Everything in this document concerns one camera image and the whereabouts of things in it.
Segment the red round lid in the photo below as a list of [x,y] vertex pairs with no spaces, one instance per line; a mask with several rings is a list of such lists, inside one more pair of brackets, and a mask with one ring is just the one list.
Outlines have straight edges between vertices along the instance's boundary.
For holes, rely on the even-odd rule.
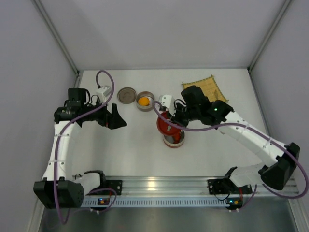
[[158,131],[164,136],[173,136],[181,131],[180,129],[174,126],[171,126],[160,117],[157,118],[156,126]]

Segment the red chicken drumstick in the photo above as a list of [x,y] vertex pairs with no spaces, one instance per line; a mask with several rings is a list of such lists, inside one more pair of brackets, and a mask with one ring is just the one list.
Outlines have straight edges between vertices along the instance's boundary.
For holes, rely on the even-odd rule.
[[178,132],[178,133],[172,135],[172,138],[173,138],[173,143],[178,144],[178,143],[180,143],[180,141],[182,139],[182,133]]

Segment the grey round lid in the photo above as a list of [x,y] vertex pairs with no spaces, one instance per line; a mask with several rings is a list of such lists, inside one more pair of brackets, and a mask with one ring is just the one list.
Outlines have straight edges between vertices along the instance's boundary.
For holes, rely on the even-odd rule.
[[136,99],[136,91],[131,87],[124,87],[117,93],[117,98],[122,104],[131,104]]

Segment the red-banded steel bowl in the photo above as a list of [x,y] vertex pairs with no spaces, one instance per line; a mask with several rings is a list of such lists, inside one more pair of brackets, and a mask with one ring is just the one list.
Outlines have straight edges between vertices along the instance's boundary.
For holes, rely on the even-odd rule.
[[178,134],[172,135],[172,136],[163,136],[163,141],[166,146],[170,148],[179,148],[184,144],[185,141],[185,133],[183,130],[181,130]]

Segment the orange round food ball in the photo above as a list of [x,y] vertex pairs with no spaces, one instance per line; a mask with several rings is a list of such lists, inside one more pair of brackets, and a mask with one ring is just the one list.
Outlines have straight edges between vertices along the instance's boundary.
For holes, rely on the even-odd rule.
[[139,100],[138,100],[138,104],[140,106],[143,106],[143,107],[146,107],[150,104],[150,100],[148,97],[140,97]]

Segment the grey-banded steel bowl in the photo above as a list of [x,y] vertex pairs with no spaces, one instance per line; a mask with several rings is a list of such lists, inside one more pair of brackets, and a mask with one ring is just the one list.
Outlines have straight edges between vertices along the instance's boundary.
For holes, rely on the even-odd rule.
[[140,111],[151,111],[154,105],[155,97],[149,91],[142,91],[136,96],[136,106]]

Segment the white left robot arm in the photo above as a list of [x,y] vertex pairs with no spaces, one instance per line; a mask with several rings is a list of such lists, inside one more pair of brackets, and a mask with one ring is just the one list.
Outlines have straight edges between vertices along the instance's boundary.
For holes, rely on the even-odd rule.
[[73,179],[72,162],[83,123],[95,121],[111,130],[127,126],[115,103],[108,111],[105,102],[111,94],[110,86],[100,87],[96,91],[96,103],[92,104],[87,89],[70,88],[68,99],[55,111],[55,135],[50,159],[41,181],[36,181],[33,186],[34,193],[47,209],[57,206],[79,208],[85,195],[103,193],[108,187],[101,170],[87,171],[81,179]]

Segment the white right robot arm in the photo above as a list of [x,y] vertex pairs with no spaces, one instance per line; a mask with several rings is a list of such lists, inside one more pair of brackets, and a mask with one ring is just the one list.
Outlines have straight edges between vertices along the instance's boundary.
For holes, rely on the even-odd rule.
[[190,86],[181,92],[183,103],[175,99],[162,103],[169,109],[171,122],[187,127],[198,120],[204,125],[218,125],[218,131],[230,136],[253,152],[261,163],[247,167],[233,167],[225,177],[237,187],[265,184],[282,190],[296,168],[300,148],[273,140],[244,120],[230,105],[222,100],[210,101],[201,88]]

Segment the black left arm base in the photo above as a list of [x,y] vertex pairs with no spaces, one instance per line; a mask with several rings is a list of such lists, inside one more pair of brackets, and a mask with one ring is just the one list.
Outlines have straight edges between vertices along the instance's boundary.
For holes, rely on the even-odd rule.
[[123,187],[123,181],[120,179],[112,179],[112,180],[106,180],[106,182],[93,189],[91,195],[115,195],[114,192],[110,190],[102,190],[102,189],[113,189],[116,192],[117,196],[122,195],[122,187]]

